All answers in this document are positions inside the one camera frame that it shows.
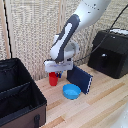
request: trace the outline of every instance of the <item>black device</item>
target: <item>black device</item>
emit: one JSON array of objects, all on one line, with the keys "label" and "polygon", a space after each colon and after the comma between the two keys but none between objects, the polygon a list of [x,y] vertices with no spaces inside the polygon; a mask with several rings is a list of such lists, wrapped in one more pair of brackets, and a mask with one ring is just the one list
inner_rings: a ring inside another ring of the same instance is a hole
[{"label": "black device", "polygon": [[[99,31],[93,40],[95,49],[107,30]],[[118,79],[128,73],[128,36],[110,32],[100,47],[91,54],[88,66],[112,78]]]},{"label": "black device", "polygon": [[39,128],[47,100],[18,58],[0,61],[0,128]]}]

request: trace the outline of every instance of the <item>wooden floor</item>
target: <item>wooden floor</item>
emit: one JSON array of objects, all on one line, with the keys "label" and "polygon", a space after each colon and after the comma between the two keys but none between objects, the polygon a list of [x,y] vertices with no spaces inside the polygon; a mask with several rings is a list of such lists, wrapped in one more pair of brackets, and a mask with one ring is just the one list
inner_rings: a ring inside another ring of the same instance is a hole
[{"label": "wooden floor", "polygon": [[93,75],[89,94],[78,99],[63,96],[62,87],[69,83],[66,72],[56,87],[49,85],[48,78],[37,81],[47,99],[46,124],[41,128],[110,128],[128,102],[128,75],[112,79],[87,65],[81,69]]}]

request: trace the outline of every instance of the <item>black storage bin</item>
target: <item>black storage bin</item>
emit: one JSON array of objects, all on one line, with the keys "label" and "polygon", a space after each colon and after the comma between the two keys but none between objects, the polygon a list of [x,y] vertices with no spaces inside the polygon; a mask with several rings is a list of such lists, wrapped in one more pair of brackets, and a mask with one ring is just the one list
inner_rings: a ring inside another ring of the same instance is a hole
[{"label": "black storage bin", "polygon": [[47,100],[18,58],[0,61],[0,128],[39,128]]},{"label": "black storage bin", "polygon": [[[93,40],[94,50],[106,35],[107,30],[99,31]],[[128,36],[111,32],[91,54],[88,66],[112,78],[118,79],[128,73]]]}]

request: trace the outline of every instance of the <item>corrugated panel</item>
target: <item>corrugated panel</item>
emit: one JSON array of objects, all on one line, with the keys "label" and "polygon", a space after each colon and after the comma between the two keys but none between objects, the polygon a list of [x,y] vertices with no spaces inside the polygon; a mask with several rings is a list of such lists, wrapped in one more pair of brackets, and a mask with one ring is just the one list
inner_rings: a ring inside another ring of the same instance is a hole
[{"label": "corrugated panel", "polygon": [[0,60],[10,58],[10,48],[5,18],[4,2],[0,0]]},{"label": "corrugated panel", "polygon": [[[80,1],[81,0],[66,0],[65,22],[75,12]],[[79,55],[74,57],[74,61],[85,57],[90,52],[91,32],[92,32],[92,26],[81,30],[72,37],[72,39],[76,41],[80,46],[80,53]],[[76,65],[81,65],[86,61],[87,59],[83,59],[82,61],[78,61]]]},{"label": "corrugated panel", "polygon": [[34,80],[46,77],[43,62],[50,58],[53,37],[57,33],[59,0],[8,1],[16,57],[22,60]]},{"label": "corrugated panel", "polygon": [[[99,30],[105,30],[110,28],[110,26],[115,21],[116,17],[122,11],[122,9],[128,4],[128,0],[112,0],[104,15],[95,24],[94,37]],[[114,28],[126,29],[128,30],[128,9],[120,16]]]},{"label": "corrugated panel", "polygon": [[0,17],[0,60],[6,59],[7,53],[5,49],[5,39],[3,34],[2,20]]}]

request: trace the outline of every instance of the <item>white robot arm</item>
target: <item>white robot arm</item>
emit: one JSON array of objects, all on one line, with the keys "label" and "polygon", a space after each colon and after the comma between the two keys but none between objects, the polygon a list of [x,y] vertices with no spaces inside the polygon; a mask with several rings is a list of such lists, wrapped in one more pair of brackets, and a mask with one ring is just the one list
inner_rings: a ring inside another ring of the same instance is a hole
[{"label": "white robot arm", "polygon": [[81,0],[74,14],[67,20],[61,33],[54,38],[54,44],[50,50],[52,60],[45,61],[46,72],[72,70],[72,57],[79,52],[79,46],[73,41],[68,43],[70,38],[74,33],[99,20],[110,1]]}]

